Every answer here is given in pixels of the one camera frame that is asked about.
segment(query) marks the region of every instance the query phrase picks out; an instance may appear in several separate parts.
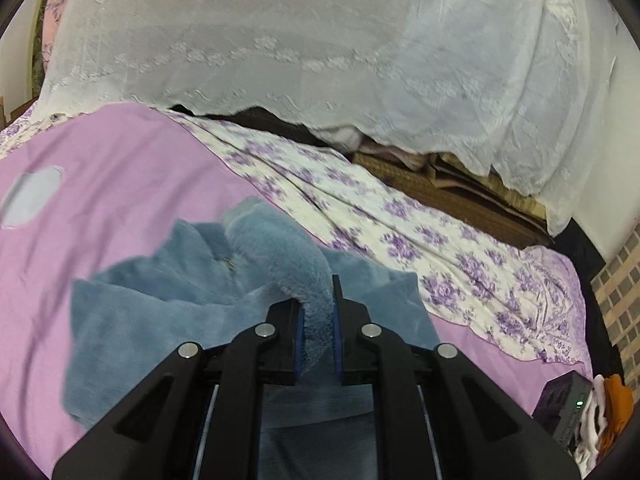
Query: purple floral sheet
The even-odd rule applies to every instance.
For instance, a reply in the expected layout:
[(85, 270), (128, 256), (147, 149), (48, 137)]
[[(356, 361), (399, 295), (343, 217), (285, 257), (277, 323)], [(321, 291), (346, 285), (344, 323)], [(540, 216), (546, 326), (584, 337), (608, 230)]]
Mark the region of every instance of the purple floral sheet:
[(19, 148), (27, 140), (68, 119), (65, 114), (54, 114), (44, 120), (33, 121), (31, 115), (37, 104), (38, 102), (32, 104), (13, 123), (9, 124), (4, 130), (0, 130), (0, 160)]
[(168, 113), (325, 244), (416, 272), (433, 316), (518, 360), (581, 364), (591, 376), (584, 299), (564, 256), (501, 243), (332, 150)]

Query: blue fleece towel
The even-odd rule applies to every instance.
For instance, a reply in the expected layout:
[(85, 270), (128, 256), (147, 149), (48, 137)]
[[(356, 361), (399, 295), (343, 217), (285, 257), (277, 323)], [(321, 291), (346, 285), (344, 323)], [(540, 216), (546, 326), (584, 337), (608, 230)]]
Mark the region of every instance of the blue fleece towel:
[(229, 343), (263, 322), (271, 304), (295, 297), (305, 316), (304, 373), (295, 388), (269, 391), (263, 428), (370, 413), (370, 388), (340, 387), (334, 374), (332, 274), (374, 322), (409, 344), (438, 343), (414, 273), (322, 248), (289, 216), (249, 198), (220, 224), (178, 220), (153, 256), (74, 283), (65, 409), (90, 428), (180, 343)]

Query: pink fabric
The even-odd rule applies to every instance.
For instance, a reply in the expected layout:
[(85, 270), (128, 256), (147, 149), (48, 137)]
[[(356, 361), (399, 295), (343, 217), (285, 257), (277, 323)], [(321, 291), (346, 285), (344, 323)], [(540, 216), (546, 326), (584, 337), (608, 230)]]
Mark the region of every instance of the pink fabric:
[(67, 0), (47, 0), (42, 23), (42, 59), (44, 70), (47, 69), (56, 42), (56, 34), (60, 26), (62, 14), (65, 12)]
[(480, 339), (469, 327), (454, 325), (436, 316), (431, 316), (431, 321), (441, 342), (449, 342), (460, 348), (529, 414), (533, 413), (542, 389), (551, 379), (571, 370), (588, 376), (582, 363), (570, 366), (562, 363), (543, 363), (541, 360), (520, 361)]
[(71, 281), (151, 254), (176, 218), (215, 221), (260, 195), (179, 124), (134, 104), (72, 119), (9, 154), (0, 197), (49, 166), (63, 169), (49, 203), (30, 224), (0, 228), (0, 413), (50, 476), (82, 434), (60, 401)]

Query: white wall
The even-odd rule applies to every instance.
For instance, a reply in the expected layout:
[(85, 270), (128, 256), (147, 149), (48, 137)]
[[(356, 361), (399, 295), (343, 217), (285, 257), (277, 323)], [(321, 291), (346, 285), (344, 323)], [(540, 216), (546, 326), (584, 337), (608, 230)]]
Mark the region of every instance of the white wall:
[(622, 22), (617, 42), (603, 131), (606, 142), (574, 213), (607, 261), (640, 216), (640, 51)]
[(31, 51), (41, 0), (25, 0), (0, 38), (0, 96), (4, 113), (31, 100)]

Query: white sheer fabric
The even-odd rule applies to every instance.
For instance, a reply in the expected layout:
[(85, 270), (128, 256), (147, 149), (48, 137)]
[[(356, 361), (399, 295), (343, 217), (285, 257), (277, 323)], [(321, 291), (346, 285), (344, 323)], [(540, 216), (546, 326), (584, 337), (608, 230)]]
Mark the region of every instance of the white sheer fabric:
[(258, 105), (493, 166), (554, 234), (601, 136), (614, 24), (605, 0), (70, 0), (35, 113)]

